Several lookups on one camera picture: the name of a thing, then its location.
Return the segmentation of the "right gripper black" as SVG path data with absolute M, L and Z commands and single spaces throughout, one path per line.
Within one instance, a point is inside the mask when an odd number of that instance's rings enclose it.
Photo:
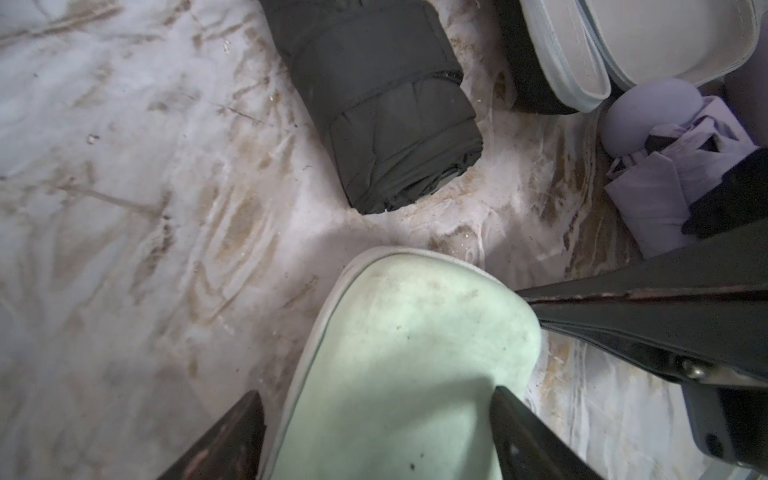
M 684 390 L 708 455 L 767 469 L 767 150 L 695 201 L 699 242 L 590 278 L 520 291 L 543 328 Z

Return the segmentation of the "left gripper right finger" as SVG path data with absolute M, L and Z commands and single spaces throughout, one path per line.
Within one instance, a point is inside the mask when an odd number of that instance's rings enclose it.
M 504 386 L 493 391 L 489 420 L 504 480 L 602 479 Z

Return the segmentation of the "mint green zippered sleeve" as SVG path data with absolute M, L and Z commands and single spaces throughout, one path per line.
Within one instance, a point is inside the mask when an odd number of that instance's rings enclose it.
M 369 249 L 345 268 L 289 387 L 266 479 L 497 479 L 489 409 L 523 396 L 532 308 L 436 252 Z

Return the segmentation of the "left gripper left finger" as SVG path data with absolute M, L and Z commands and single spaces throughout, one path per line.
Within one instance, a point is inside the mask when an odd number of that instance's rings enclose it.
M 255 479 L 265 433 L 261 397 L 250 390 L 157 479 Z

